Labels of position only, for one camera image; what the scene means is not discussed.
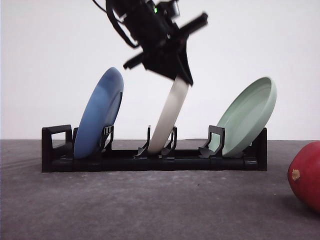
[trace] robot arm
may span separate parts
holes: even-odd
[[[105,3],[107,16],[118,34],[132,48],[141,46],[143,49],[142,53],[123,65],[125,69],[142,63],[145,69],[172,80],[179,75],[193,85],[187,58],[187,39],[208,24],[206,13],[179,28],[173,21],[180,15],[178,0],[161,1],[157,5],[152,0],[106,0]],[[122,22],[116,19],[114,12],[123,19]],[[129,39],[119,24],[130,31],[137,44]]]

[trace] blue plate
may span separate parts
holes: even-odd
[[[96,85],[85,107],[74,143],[74,158],[88,157],[99,149],[102,130],[115,123],[124,91],[120,72],[112,67]]]

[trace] plate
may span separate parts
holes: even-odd
[[[112,67],[96,85],[82,115],[74,142],[74,158],[86,158],[99,149],[102,130],[115,123],[124,91],[120,72]]]
[[[225,128],[224,157],[240,154],[261,133],[276,104],[277,88],[269,77],[249,85],[229,106],[217,126]],[[212,135],[209,149],[215,151],[220,137]]]
[[[171,87],[170,93],[162,109],[160,118],[153,132],[148,147],[149,154],[161,152],[179,116],[180,110],[186,99],[189,84],[177,77]]]

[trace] gray table surface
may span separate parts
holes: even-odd
[[[307,143],[269,141],[266,172],[41,173],[39,140],[2,140],[1,239],[318,240],[320,214],[300,203],[287,181]]]

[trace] cable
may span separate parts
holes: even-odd
[[[101,11],[103,11],[103,12],[106,13],[106,14],[108,14],[107,11],[106,11],[102,6],[100,6],[99,3],[97,3],[97,1],[95,1],[95,0],[92,0],[92,1],[94,2],[94,4],[95,4]],[[120,21],[120,20],[118,20],[118,19],[117,19],[117,21],[118,21],[118,23],[120,23],[120,24],[122,24],[122,25],[124,24],[122,21]]]
[[[113,26],[113,28],[116,30],[116,32],[123,38],[123,40],[132,48],[137,48],[140,45],[139,44],[134,44],[126,35],[126,33],[122,30],[122,28],[119,26],[119,21],[116,19],[114,10],[112,8],[110,0],[105,0],[105,9],[106,9],[106,14]]]
[[[100,8],[101,11],[107,13],[107,11],[106,11],[102,6],[100,6],[99,3],[97,3],[96,0],[92,0],[92,1],[94,2],[94,4],[95,4],[98,8]]]

